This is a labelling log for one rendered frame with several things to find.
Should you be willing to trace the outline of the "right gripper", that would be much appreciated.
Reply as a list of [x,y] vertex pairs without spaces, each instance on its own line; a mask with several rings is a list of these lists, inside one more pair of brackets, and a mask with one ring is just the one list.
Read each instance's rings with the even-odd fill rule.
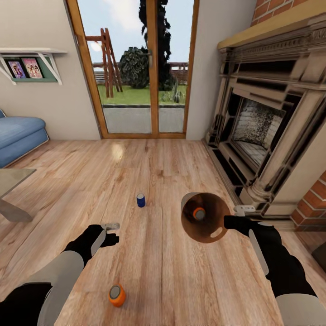
[[250,221],[250,216],[245,216],[245,217],[238,217],[238,216],[225,216],[224,217],[224,227],[226,229],[235,229],[239,232],[242,233],[240,229],[240,225],[243,221],[249,220]]

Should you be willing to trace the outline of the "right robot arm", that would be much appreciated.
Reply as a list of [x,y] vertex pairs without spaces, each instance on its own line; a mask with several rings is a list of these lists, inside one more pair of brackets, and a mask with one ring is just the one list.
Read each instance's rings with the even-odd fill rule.
[[253,205],[236,205],[234,216],[224,217],[224,227],[249,237],[264,274],[271,282],[284,326],[326,326],[326,309],[306,280],[301,262],[282,246],[273,225],[251,221],[245,212]]

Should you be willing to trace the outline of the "trash can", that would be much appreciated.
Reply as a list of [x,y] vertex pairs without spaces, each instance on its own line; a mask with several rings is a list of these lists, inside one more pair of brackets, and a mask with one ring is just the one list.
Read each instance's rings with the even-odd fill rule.
[[[206,217],[203,221],[198,221],[191,217],[186,208],[187,203],[195,202],[206,209]],[[228,232],[224,227],[224,217],[231,216],[230,210],[221,197],[214,193],[189,193],[181,202],[181,222],[186,234],[199,243],[213,243],[219,241]],[[216,237],[211,234],[222,227],[223,231]]]

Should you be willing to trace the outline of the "can of soda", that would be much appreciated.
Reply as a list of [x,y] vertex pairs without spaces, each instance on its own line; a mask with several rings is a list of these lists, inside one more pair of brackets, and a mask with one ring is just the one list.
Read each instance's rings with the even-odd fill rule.
[[186,206],[188,212],[195,217],[195,219],[198,220],[203,220],[204,218],[204,213],[203,211],[194,203],[187,203]]
[[137,203],[139,207],[145,206],[145,197],[142,193],[137,194]]
[[[204,213],[204,218],[206,217],[206,209],[203,206],[198,205],[195,202],[189,202],[190,203],[194,203],[196,204]],[[189,213],[189,212],[188,212]],[[193,218],[195,218],[194,216],[192,216],[190,213],[189,215]],[[203,220],[204,220],[203,218]],[[198,219],[196,219],[198,220]],[[198,220],[198,221],[203,221],[203,220]],[[110,300],[110,302],[115,306],[115,307],[120,307],[124,302],[125,302],[125,291],[122,288],[122,286],[120,284],[116,284],[114,286],[111,287],[110,291],[109,291],[109,295],[108,298]]]

